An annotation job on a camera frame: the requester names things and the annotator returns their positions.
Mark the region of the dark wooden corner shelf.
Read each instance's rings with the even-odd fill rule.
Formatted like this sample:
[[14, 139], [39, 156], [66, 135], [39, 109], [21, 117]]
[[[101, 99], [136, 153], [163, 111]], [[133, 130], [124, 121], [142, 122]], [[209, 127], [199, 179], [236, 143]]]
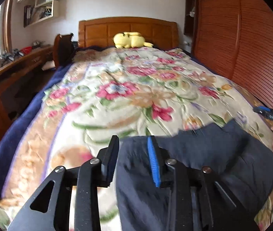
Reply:
[[195, 0], [185, 0], [184, 35], [193, 37], [195, 24]]

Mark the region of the dark navy jacket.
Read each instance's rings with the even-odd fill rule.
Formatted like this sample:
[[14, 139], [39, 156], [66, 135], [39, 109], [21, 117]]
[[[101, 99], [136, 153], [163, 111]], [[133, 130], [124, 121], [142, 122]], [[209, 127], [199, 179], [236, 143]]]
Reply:
[[[169, 191], [152, 179], [146, 136], [122, 141], [116, 194], [123, 230], [167, 230]], [[273, 189], [273, 152], [235, 121], [155, 137], [188, 170], [193, 230], [257, 230]]]

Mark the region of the dark wooden chair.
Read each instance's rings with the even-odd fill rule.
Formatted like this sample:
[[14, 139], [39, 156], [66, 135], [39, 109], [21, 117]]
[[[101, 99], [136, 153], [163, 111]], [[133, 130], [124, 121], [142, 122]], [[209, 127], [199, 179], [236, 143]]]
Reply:
[[58, 34], [56, 36], [53, 45], [53, 61], [56, 69], [64, 67], [71, 62], [75, 49], [72, 43], [73, 36], [73, 33]]

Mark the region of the yellow plush toy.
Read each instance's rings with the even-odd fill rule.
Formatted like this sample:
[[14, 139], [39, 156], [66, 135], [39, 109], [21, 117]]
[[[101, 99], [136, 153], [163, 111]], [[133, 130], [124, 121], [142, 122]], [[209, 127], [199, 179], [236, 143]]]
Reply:
[[152, 48], [154, 44], [149, 43], [139, 32], [123, 32], [113, 37], [114, 45], [118, 49], [129, 48]]

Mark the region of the navy blue bed sheet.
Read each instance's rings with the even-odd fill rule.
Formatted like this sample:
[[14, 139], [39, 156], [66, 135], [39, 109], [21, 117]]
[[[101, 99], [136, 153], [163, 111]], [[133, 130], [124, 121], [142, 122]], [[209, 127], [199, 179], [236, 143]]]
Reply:
[[27, 128], [38, 114], [41, 108], [42, 98], [45, 95], [45, 90], [50, 89], [53, 85], [59, 83], [71, 66], [71, 64], [68, 64], [67, 66], [60, 67], [57, 71], [55, 71], [54, 75], [51, 77], [45, 87], [37, 93], [27, 109], [25, 109], [23, 114], [21, 114], [21, 116], [12, 123], [0, 141], [0, 197], [2, 196], [6, 176], [9, 172], [9, 168], [18, 144]]

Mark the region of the floral bed blanket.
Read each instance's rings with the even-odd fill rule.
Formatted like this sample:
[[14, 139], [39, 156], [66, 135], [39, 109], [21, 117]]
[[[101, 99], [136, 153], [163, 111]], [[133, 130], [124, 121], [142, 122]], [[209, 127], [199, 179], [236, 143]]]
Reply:
[[[262, 105], [179, 49], [80, 49], [70, 64], [45, 90], [18, 144], [0, 197], [0, 230], [75, 230], [79, 167], [113, 135], [120, 148], [129, 137], [173, 137], [235, 120], [273, 152], [273, 121], [253, 111]], [[110, 186], [97, 188], [101, 230], [123, 230], [117, 163]], [[273, 189], [254, 221], [257, 230], [273, 230]]]

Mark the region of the red object on desk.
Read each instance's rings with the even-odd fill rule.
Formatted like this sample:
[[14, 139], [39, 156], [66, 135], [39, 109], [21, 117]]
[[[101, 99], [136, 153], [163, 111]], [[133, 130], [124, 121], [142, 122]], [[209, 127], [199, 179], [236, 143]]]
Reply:
[[32, 46], [22, 48], [19, 52], [22, 53], [22, 55], [27, 55], [32, 52]]

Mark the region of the louvered wooden wardrobe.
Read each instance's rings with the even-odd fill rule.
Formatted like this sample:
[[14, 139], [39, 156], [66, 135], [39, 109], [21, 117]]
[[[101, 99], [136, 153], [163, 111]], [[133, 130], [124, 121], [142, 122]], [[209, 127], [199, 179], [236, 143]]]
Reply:
[[264, 0], [196, 0], [192, 55], [273, 108], [273, 11]]

